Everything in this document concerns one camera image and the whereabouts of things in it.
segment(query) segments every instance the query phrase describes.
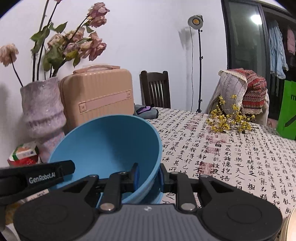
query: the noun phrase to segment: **window frame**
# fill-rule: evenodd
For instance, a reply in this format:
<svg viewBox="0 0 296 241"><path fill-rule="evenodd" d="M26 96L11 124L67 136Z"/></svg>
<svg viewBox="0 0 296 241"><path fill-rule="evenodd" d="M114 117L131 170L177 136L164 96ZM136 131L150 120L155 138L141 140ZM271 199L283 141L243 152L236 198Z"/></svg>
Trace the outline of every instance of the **window frame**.
<svg viewBox="0 0 296 241"><path fill-rule="evenodd" d="M270 86L270 50L269 50L269 38L268 38L268 28L266 24L265 15L263 12L262 4L260 2L251 1L251 0L221 0L222 3L222 12L224 17L224 24L225 24L225 31L226 31L226 47L227 47L227 69L232 69L232 53L235 53L234 45L231 43L234 43L234 33L233 33L233 27L232 22L230 20L230 7L229 2L238 2L238 3L244 3L249 4L253 6L257 6L259 9L259 13L262 19L262 27L263 27L263 35L264 35L264 41L265 41L265 52L266 52L266 82L269 92L269 86Z"/></svg>

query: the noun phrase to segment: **yellow flowers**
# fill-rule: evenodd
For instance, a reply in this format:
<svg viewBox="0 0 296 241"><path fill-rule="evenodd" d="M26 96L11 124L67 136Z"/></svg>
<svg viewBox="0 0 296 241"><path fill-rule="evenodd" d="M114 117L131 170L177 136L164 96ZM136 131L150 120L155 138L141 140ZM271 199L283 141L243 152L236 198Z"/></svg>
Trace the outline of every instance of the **yellow flowers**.
<svg viewBox="0 0 296 241"><path fill-rule="evenodd" d="M232 109L233 109L233 110L239 110L240 108L239 108L236 104L233 104L233 105L232 105Z"/></svg>
<svg viewBox="0 0 296 241"><path fill-rule="evenodd" d="M220 100L219 101L219 104L220 105L224 105L225 104L225 100L223 100L223 97L221 95L219 96L219 100Z"/></svg>
<svg viewBox="0 0 296 241"><path fill-rule="evenodd" d="M237 95L232 95L231 98L235 100ZM222 96L219 96L219 104L224 105L225 100ZM239 133L245 133L252 130L250 122L255 119L255 115L245 116L240 112L240 107L235 103L231 106L233 113L226 114L220 109L219 105L216 105L216 109L211 111L209 118L206 119L206 123L211 126L211 131L225 132L228 130L237 130Z"/></svg>

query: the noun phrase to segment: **green bag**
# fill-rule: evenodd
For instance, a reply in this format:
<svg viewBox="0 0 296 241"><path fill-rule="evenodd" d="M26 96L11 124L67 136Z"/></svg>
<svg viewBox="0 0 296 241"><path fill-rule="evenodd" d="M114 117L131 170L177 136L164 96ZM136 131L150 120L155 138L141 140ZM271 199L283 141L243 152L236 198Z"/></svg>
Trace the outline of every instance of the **green bag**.
<svg viewBox="0 0 296 241"><path fill-rule="evenodd" d="M296 82L285 80L283 102L276 130L280 136L296 140Z"/></svg>

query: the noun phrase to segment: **purple fabric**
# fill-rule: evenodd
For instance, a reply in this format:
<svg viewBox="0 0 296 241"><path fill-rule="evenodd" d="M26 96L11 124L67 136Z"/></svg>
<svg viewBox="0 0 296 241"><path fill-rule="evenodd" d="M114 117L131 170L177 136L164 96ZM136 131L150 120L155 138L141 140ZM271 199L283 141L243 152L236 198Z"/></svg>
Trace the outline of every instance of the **purple fabric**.
<svg viewBox="0 0 296 241"><path fill-rule="evenodd" d="M143 113L145 111L149 111L149 110L151 110L151 106L145 106L143 108L138 109L137 114L139 115L139 114L141 114L141 113Z"/></svg>

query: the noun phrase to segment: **pink garment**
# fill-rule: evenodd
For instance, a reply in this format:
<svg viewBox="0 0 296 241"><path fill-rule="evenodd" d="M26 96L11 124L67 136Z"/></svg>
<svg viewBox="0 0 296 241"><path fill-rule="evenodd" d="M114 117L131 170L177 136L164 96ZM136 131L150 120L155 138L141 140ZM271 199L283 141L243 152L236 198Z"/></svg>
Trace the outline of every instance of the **pink garment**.
<svg viewBox="0 0 296 241"><path fill-rule="evenodd" d="M287 40L288 51L293 55L295 55L295 35L290 27L288 27L287 37L288 37L288 40Z"/></svg>

